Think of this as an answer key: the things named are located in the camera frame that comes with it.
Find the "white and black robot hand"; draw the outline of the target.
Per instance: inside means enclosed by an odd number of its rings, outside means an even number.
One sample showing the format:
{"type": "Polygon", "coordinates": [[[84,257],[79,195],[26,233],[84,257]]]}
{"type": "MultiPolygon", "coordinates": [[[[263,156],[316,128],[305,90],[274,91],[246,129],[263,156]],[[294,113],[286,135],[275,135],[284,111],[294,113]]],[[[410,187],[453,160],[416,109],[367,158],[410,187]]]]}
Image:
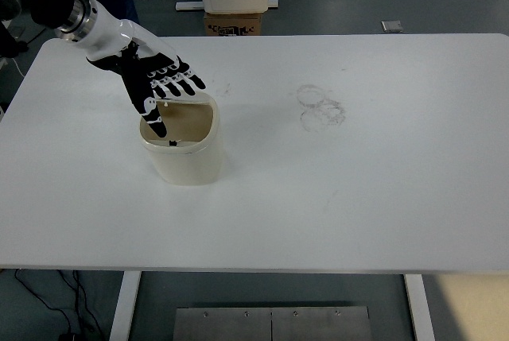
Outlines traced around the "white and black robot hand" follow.
{"type": "Polygon", "coordinates": [[[76,46],[86,51],[90,64],[121,77],[135,110],[159,138],[166,137],[157,102],[193,96],[205,89],[204,82],[160,37],[114,17],[96,0],[84,0],[84,5],[90,10],[87,34],[76,46]]]}

